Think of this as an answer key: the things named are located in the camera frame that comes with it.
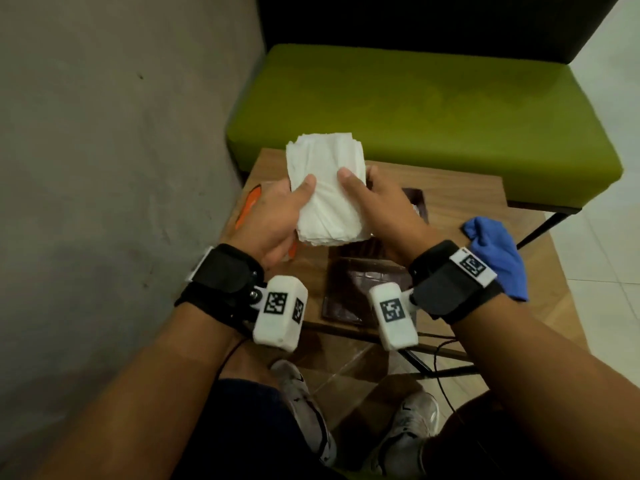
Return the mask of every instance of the sneaker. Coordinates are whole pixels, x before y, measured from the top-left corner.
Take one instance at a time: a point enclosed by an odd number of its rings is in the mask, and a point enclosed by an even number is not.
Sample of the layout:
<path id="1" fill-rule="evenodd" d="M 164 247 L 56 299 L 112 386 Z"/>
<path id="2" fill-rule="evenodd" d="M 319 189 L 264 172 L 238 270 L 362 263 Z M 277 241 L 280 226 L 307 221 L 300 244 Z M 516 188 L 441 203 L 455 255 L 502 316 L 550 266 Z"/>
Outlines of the sneaker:
<path id="1" fill-rule="evenodd" d="M 291 362 L 281 359 L 271 366 L 278 380 L 283 400 L 289 405 L 300 431 L 311 451 L 327 467 L 332 467 L 337 455 L 333 436 L 326 426 L 320 408 L 311 395 L 304 377 Z"/>
<path id="2" fill-rule="evenodd" d="M 425 391 L 413 393 L 403 401 L 396 411 L 388 434 L 364 461 L 362 471 L 386 476 L 387 469 L 384 465 L 384 457 L 390 448 L 394 445 L 416 443 L 416 440 L 435 436 L 439 423 L 440 407 L 434 396 Z M 420 458 L 422 444 L 424 441 L 415 453 L 418 458 Z"/>

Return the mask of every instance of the left hand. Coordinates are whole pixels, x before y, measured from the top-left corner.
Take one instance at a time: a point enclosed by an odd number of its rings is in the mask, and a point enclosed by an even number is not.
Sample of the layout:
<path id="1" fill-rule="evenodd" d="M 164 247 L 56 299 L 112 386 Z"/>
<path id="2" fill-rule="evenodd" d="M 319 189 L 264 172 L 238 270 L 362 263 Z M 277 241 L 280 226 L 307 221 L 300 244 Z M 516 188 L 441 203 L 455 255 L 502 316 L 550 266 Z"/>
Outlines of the left hand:
<path id="1" fill-rule="evenodd" d="M 268 268 L 279 263 L 296 238 L 302 209 L 316 190 L 316 177 L 308 175 L 291 191 L 288 178 L 279 180 L 260 196 L 244 224 L 225 242 Z"/>

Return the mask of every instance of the concrete wall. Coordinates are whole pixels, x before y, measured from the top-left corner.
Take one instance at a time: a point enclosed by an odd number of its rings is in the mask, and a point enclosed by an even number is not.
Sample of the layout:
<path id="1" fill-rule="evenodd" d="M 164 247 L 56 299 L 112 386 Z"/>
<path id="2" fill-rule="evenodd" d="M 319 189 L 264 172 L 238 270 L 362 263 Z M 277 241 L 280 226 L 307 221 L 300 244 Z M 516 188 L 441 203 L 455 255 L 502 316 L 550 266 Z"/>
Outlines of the concrete wall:
<path id="1" fill-rule="evenodd" d="M 217 240 L 263 53 L 254 0 L 0 0 L 0 461 L 153 336 Z"/>

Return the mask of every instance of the white tissue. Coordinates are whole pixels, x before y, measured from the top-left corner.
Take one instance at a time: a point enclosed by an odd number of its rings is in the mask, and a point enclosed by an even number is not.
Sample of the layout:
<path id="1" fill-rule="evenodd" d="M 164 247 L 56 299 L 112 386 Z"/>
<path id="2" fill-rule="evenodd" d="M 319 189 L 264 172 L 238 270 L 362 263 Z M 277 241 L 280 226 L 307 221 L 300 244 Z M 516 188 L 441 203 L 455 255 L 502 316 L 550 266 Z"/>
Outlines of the white tissue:
<path id="1" fill-rule="evenodd" d="M 360 215 L 347 199 L 336 173 L 347 167 L 366 180 L 362 144 L 351 133 L 304 134 L 287 145 L 287 171 L 295 190 L 309 173 L 316 176 L 316 191 L 300 211 L 298 238 L 314 246 L 339 246 L 364 241 Z"/>

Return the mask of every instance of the green cushion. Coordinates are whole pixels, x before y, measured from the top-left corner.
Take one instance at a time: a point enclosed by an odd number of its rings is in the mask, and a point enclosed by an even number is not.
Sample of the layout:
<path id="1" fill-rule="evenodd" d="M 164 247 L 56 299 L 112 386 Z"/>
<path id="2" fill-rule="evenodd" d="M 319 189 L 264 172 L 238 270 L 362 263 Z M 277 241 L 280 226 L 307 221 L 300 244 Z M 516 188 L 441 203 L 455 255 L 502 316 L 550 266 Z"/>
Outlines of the green cushion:
<path id="1" fill-rule="evenodd" d="M 277 45 L 227 138 L 251 170 L 262 147 L 333 132 L 368 160 L 500 175 L 528 203 L 582 207 L 622 175 L 571 69 L 516 59 Z"/>

